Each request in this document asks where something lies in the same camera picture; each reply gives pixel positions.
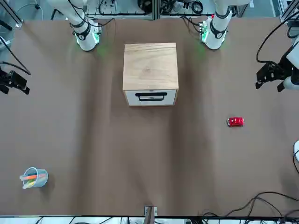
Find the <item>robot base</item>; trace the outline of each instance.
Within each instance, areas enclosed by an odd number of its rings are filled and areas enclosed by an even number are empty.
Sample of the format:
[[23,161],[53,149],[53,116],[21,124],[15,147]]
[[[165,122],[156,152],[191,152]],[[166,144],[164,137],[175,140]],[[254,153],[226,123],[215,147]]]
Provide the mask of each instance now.
[[199,24],[200,33],[199,33],[199,39],[202,43],[204,43],[209,49],[211,50],[217,50],[221,47],[222,43],[225,40],[226,33],[219,39],[215,37],[215,35],[212,33],[210,28],[210,23],[212,22],[212,18],[208,18],[206,21],[203,21]]
[[93,27],[91,29],[84,40],[81,40],[76,34],[75,37],[77,39],[77,43],[80,48],[84,51],[91,51],[95,48],[95,46],[100,42],[100,34],[102,31],[102,27]]

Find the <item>clear cup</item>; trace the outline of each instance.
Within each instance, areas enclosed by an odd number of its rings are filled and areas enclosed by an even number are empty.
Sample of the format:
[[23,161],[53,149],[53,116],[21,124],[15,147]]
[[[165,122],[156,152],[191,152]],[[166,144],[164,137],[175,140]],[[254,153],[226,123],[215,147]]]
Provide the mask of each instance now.
[[37,169],[35,167],[28,168],[23,176],[36,175],[35,179],[24,180],[23,189],[42,187],[48,180],[48,172],[45,169]]

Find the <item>brown tabletop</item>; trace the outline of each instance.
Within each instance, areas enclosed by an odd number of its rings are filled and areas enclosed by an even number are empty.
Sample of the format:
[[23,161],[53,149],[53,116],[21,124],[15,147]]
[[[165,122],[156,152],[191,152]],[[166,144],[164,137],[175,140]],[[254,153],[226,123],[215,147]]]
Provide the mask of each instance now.
[[[32,73],[31,91],[0,94],[0,213],[137,216],[154,205],[161,216],[224,215],[261,191],[299,197],[299,93],[277,93],[278,81],[255,89],[256,51],[279,22],[233,19],[222,48],[210,51],[181,19],[117,20],[92,52],[79,48],[66,21],[24,24],[12,49]],[[177,44],[178,100],[130,108],[124,44],[150,42]],[[290,45],[282,27],[260,57],[278,61]],[[229,116],[245,126],[228,128]],[[23,190],[18,178],[31,166],[49,181]],[[283,214],[298,208],[263,197]],[[274,216],[263,202],[252,215]]]

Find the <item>white cable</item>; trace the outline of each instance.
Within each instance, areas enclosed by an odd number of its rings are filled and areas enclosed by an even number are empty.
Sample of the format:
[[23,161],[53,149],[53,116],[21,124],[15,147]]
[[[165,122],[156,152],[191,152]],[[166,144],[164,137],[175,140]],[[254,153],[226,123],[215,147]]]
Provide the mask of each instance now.
[[[36,2],[36,4],[35,3],[29,3],[29,4],[26,4],[26,5],[24,5],[24,6],[22,6],[21,8],[19,8],[16,12],[18,13],[22,8],[24,8],[24,7],[27,7],[27,6],[35,6],[35,5],[37,5],[37,1],[35,0],[35,2]],[[42,9],[42,7],[39,5],[39,8],[41,9],[41,11],[42,11],[42,21],[43,21],[43,9]]]

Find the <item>pen holder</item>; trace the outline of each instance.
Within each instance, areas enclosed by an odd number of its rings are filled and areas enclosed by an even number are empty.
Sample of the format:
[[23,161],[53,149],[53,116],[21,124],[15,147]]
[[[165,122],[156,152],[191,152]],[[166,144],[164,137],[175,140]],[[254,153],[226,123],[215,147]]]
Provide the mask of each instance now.
[[42,187],[48,180],[48,172],[45,169],[30,167],[20,176],[20,180],[23,181],[23,189]]

